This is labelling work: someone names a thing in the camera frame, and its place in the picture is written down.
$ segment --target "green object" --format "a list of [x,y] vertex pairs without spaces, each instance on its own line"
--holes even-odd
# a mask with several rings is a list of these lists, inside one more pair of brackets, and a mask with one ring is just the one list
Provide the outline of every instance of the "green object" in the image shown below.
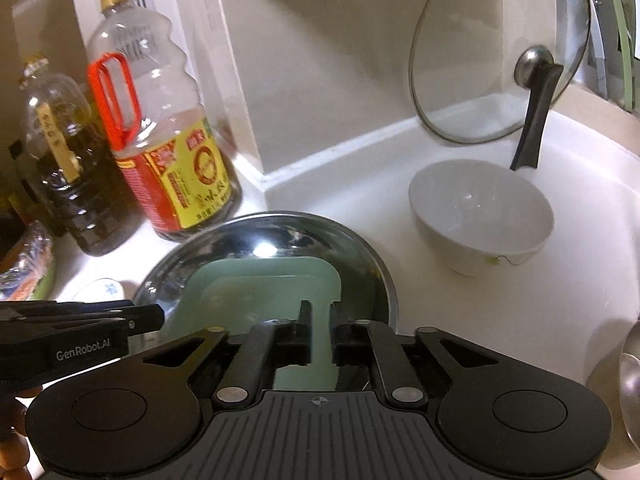
[[279,390],[331,391],[338,368],[332,364],[329,306],[340,300],[340,275],[312,256],[218,260],[189,278],[180,303],[160,332],[168,342],[220,325],[231,335],[249,332],[270,319],[297,319],[300,302],[313,307],[312,363],[276,372]]
[[56,257],[51,256],[51,263],[31,294],[31,300],[46,300],[49,297],[56,277]]
[[634,60],[631,54],[631,40],[626,26],[625,7],[622,0],[613,0],[613,9],[616,13],[616,25],[618,26],[620,50],[622,51],[622,76],[625,89],[624,109],[627,112],[632,112],[636,106]]

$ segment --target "kitchen counter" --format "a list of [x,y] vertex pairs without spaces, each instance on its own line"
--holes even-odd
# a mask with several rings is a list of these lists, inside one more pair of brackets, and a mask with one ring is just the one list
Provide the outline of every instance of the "kitchen counter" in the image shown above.
[[[445,158],[482,158],[508,166],[517,138],[455,146],[428,134],[417,121],[404,126],[363,145],[348,159],[303,174],[303,183],[325,177],[325,192],[310,198],[308,186],[307,192],[293,186],[278,207],[335,219],[372,244],[398,290],[400,332],[438,326],[585,383],[640,312],[638,158],[552,113],[539,169],[521,173],[552,204],[552,237],[523,266],[487,279],[464,278],[443,266],[420,238],[408,204],[409,182],[418,170]],[[339,162],[342,170],[337,171],[333,166]],[[245,201],[238,214],[256,209]],[[148,222],[101,258],[84,256],[62,238],[55,297],[69,300],[98,278],[119,280],[130,297],[174,246],[158,238]],[[602,473],[607,480],[632,480],[640,478],[640,466]]]

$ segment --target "crosshair symbol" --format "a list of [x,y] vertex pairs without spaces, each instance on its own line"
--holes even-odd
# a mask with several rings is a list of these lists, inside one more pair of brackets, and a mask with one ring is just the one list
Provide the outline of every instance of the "crosshair symbol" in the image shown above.
[[311,402],[314,403],[318,408],[322,408],[326,403],[331,402],[329,399],[323,396],[317,396],[311,399]]

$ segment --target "bottle label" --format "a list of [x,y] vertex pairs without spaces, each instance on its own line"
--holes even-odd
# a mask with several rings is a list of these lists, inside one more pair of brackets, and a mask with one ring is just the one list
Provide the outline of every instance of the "bottle label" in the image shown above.
[[60,170],[65,176],[67,182],[71,183],[80,177],[80,165],[76,154],[69,149],[63,133],[58,128],[56,120],[51,112],[48,103],[43,103],[36,108],[36,115],[40,122],[40,127],[47,139],[47,144],[51,153],[53,153]]
[[207,118],[160,146],[116,162],[159,231],[192,227],[215,215],[231,196]]

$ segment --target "white bowl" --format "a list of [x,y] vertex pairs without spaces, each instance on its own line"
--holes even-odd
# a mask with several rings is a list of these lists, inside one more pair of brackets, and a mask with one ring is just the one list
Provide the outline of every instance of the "white bowl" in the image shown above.
[[483,160],[431,164],[411,181],[409,202],[429,245],[464,276],[523,264],[554,228],[536,186]]

